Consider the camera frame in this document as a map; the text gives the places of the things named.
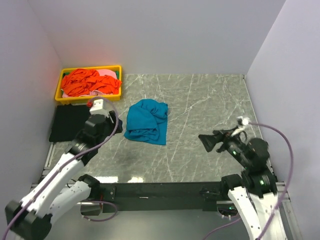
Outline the teal t shirt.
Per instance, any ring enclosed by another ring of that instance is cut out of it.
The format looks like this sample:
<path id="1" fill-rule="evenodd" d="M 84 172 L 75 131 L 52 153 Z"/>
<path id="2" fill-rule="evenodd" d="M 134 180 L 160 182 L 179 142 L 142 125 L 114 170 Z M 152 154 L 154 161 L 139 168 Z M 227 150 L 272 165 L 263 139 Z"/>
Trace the teal t shirt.
<path id="1" fill-rule="evenodd" d="M 131 141 L 165 146 L 167 143 L 168 104 L 142 99 L 132 105 L 126 117 L 124 137 Z"/>

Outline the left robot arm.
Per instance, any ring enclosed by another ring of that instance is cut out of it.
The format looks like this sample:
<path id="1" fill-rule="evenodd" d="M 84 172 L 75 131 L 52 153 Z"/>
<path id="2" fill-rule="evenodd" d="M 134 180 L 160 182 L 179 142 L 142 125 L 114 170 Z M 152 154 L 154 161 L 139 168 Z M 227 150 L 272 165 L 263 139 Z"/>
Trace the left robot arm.
<path id="1" fill-rule="evenodd" d="M 91 115 L 49 174 L 19 202 L 12 200 L 7 204 L 7 230 L 25 240 L 43 240 L 53 224 L 74 205 L 99 198 L 100 182 L 88 174 L 79 177 L 67 190 L 64 187 L 122 130 L 122 121 L 114 111 Z"/>

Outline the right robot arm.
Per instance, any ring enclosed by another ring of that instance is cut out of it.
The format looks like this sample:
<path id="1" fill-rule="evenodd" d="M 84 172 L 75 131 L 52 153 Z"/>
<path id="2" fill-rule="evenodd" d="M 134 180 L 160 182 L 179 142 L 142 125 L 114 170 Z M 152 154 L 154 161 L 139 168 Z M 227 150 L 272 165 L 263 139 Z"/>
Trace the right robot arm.
<path id="1" fill-rule="evenodd" d="M 233 128 L 198 136 L 208 153 L 221 144 L 217 152 L 228 152 L 244 168 L 222 177 L 219 193 L 232 201 L 251 240 L 285 240 L 276 178 L 267 166 L 269 145 L 261 138 L 242 141 L 240 134 Z"/>

